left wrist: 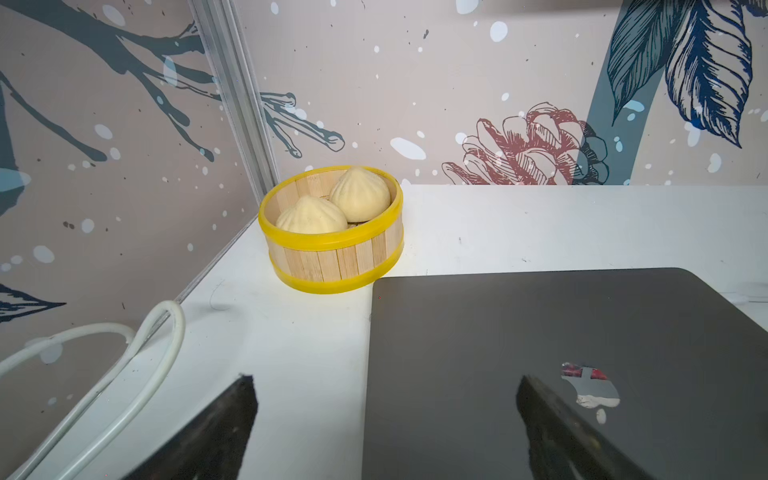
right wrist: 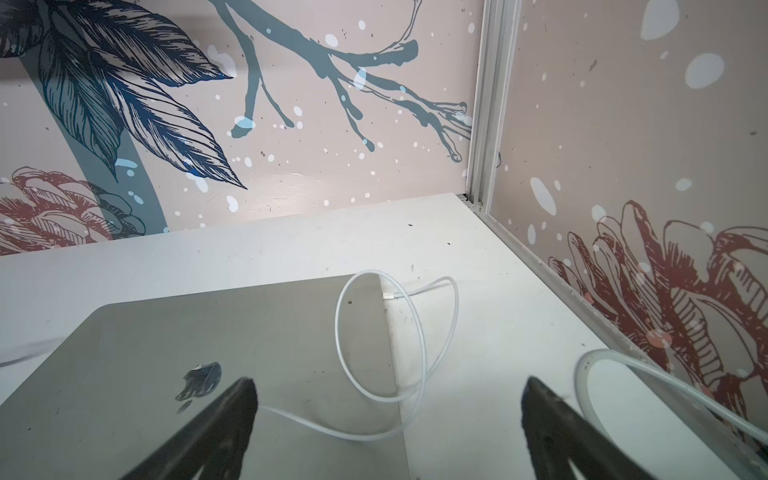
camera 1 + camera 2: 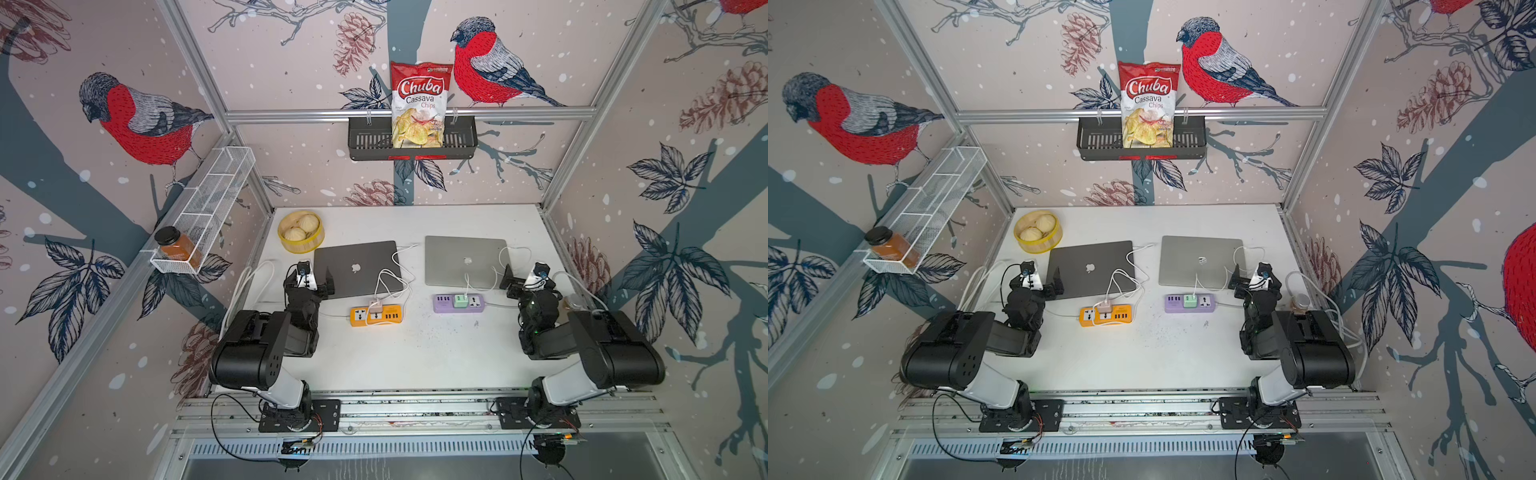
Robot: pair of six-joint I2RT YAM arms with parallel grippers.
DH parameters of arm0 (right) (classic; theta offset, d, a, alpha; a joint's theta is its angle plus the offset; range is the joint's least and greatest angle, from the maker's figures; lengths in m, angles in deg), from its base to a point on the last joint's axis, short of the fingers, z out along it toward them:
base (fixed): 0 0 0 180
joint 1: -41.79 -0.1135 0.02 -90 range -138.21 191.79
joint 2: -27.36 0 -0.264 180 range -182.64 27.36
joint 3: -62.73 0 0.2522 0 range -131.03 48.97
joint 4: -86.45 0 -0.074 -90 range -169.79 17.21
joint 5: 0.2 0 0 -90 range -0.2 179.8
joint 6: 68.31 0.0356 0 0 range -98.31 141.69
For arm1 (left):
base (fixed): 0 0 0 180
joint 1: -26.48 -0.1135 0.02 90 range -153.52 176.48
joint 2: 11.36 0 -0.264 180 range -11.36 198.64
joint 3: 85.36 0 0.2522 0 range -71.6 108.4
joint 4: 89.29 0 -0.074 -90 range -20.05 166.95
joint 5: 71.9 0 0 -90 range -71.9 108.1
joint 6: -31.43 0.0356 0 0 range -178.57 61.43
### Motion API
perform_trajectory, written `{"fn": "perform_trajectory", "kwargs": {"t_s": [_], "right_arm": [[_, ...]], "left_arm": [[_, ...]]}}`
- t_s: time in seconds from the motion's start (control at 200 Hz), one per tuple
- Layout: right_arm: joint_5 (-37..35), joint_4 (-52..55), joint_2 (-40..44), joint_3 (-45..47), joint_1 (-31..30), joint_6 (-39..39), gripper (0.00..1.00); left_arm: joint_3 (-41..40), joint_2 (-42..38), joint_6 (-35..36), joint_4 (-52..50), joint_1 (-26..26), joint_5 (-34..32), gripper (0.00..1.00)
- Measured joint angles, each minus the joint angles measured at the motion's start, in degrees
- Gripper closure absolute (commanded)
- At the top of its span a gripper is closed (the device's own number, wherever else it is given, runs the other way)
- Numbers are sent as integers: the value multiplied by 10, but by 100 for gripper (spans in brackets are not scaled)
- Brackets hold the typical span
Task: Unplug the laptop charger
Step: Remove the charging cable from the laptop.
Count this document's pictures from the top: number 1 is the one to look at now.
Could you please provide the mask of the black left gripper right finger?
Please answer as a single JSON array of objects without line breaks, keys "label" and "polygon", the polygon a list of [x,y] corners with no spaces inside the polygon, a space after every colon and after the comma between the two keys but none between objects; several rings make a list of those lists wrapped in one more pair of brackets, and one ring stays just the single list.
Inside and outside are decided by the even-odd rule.
[{"label": "black left gripper right finger", "polygon": [[525,375],[516,407],[529,441],[529,467],[536,479],[649,479],[604,435],[583,421],[541,380]]}]

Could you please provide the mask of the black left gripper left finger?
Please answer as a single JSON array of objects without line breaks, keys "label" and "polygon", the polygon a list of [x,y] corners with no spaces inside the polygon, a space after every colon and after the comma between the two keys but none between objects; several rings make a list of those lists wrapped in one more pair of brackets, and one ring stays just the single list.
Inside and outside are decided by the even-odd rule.
[{"label": "black left gripper left finger", "polygon": [[126,477],[236,479],[257,413],[253,378],[242,375]]}]

